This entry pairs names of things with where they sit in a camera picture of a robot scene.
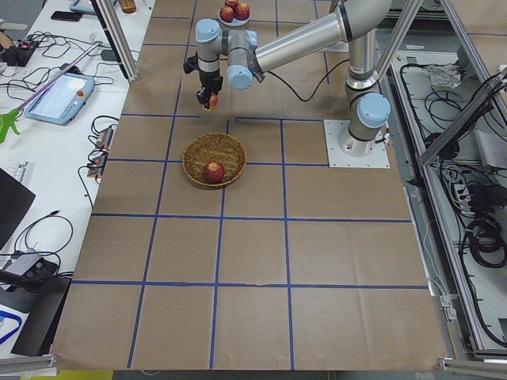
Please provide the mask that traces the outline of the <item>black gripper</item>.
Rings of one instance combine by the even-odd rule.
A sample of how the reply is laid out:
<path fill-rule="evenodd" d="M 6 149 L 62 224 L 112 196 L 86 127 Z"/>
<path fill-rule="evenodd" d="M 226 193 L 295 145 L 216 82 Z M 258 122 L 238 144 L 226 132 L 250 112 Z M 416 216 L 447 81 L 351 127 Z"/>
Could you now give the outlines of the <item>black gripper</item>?
<path fill-rule="evenodd" d="M 196 92 L 196 98 L 201 108 L 210 109 L 210 96 L 212 95 L 212 106 L 219 103 L 219 93 L 223 86 L 223 76 L 219 70 L 213 72 L 199 71 L 201 89 Z"/>

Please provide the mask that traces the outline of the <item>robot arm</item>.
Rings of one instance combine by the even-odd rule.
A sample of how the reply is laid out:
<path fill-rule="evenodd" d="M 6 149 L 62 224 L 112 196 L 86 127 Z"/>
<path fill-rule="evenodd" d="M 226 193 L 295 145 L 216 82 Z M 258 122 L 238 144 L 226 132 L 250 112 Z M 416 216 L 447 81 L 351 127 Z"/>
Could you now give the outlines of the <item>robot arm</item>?
<path fill-rule="evenodd" d="M 385 18 L 391 2 L 343 1 L 330 13 L 299 27 L 263 46 L 250 30 L 221 28 L 214 19 L 196 24 L 196 53 L 183 70 L 197 71 L 201 87 L 196 98 L 202 108 L 212 110 L 212 97 L 219 94 L 223 80 L 235 89 L 262 82 L 265 74 L 337 42 L 349 46 L 349 67 L 345 93 L 352 111 L 348 127 L 339 135 L 338 145 L 348 155 L 371 153 L 375 137 L 386 124 L 391 105 L 379 91 L 379 69 L 374 62 L 375 28 Z M 227 75 L 220 74 L 219 59 L 227 57 Z"/>

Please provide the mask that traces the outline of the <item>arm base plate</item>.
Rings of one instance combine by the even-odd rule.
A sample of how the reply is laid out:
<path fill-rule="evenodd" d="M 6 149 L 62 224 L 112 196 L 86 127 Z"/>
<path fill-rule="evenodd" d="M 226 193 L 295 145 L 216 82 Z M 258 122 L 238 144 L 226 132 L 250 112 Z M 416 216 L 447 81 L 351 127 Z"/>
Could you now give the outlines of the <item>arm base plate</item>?
<path fill-rule="evenodd" d="M 389 169 L 387 148 L 381 132 L 369 142 L 356 140 L 349 133 L 348 120 L 324 120 L 324 135 L 330 168 Z"/>

